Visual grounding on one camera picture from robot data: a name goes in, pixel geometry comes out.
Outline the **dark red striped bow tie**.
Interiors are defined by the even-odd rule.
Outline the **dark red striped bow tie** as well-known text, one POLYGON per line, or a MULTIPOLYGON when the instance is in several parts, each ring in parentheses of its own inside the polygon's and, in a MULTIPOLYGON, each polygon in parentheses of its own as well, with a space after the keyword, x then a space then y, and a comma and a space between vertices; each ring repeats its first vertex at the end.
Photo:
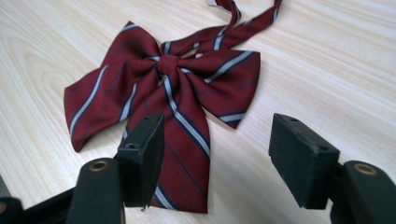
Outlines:
POLYGON ((71 144, 81 151, 91 137, 121 121, 130 135, 143 117, 164 115, 164 158, 152 205, 206 213, 210 136, 206 115, 236 128, 260 77, 261 55, 237 45, 268 28, 282 0, 241 21, 234 0, 207 0, 232 14, 227 25, 157 43, 129 21, 102 64, 64 91, 71 144))

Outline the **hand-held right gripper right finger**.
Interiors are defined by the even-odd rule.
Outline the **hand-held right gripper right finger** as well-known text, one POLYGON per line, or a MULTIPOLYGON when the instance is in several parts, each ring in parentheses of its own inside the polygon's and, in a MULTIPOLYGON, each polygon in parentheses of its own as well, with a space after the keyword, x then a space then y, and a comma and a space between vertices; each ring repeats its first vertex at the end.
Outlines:
POLYGON ((298 119, 274 114, 268 154, 300 207, 326 207, 328 176, 340 155, 336 147, 298 119))

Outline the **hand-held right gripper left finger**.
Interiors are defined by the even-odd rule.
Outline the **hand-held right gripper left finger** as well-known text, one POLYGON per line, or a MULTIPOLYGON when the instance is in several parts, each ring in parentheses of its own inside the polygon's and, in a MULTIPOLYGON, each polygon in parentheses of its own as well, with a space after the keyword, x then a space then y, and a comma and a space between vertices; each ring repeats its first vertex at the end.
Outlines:
POLYGON ((118 148, 122 199, 126 207, 150 205, 159 182, 163 155, 163 114, 141 119, 118 148))

